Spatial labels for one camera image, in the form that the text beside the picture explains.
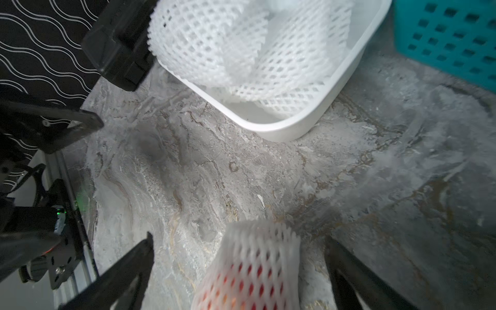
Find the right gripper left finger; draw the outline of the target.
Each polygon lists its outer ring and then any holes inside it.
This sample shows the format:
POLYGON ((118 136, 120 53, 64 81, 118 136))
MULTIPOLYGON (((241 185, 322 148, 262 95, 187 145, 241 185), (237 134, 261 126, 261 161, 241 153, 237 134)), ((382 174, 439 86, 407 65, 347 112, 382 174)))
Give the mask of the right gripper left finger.
POLYGON ((60 309, 141 309, 154 265, 152 234, 60 309))

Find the netted apple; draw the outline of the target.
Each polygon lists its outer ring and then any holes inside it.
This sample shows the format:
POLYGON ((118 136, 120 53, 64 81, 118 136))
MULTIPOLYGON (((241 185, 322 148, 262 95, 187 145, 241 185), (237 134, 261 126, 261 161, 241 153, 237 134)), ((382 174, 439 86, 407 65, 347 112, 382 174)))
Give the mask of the netted apple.
POLYGON ((285 223, 230 223, 192 309, 299 309, 300 245, 285 223))

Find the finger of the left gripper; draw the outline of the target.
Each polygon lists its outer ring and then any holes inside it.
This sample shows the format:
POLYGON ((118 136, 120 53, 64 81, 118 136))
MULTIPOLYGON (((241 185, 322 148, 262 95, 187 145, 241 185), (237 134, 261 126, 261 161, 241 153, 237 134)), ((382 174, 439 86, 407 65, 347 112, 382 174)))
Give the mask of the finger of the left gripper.
POLYGON ((53 104, 1 87, 1 133, 52 154, 102 129, 94 112, 53 104))

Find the white foam net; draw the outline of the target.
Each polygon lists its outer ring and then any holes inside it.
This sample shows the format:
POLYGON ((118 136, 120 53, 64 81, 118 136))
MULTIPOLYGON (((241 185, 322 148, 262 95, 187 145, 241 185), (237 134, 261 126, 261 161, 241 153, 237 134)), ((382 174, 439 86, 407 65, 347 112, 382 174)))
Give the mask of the white foam net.
POLYGON ((229 103, 252 102, 281 119, 310 105, 347 53, 354 1, 297 1, 269 22, 251 75, 227 88, 229 103))
POLYGON ((152 55, 197 85, 228 87, 251 75, 268 33, 264 1, 157 2, 148 28, 152 55))

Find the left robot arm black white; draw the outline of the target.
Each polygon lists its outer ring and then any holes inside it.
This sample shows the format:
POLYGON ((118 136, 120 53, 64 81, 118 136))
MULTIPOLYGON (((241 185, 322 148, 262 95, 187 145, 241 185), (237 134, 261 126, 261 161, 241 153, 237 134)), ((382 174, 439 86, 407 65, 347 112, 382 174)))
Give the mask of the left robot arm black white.
POLYGON ((103 128, 89 111, 52 105, 6 85, 1 86, 1 181, 15 171, 24 177, 1 193, 1 279, 14 271, 21 281, 49 275, 58 289, 83 258, 76 212, 62 179, 43 185, 46 164, 27 165, 15 138, 54 154, 103 128))

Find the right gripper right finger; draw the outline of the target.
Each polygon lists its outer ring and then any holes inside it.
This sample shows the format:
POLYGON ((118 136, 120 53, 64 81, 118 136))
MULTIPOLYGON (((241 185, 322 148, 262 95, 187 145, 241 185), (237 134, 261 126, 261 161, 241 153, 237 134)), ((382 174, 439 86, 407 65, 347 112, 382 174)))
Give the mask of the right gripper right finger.
POLYGON ((338 309, 416 309, 331 236, 325 238, 325 264, 338 309))

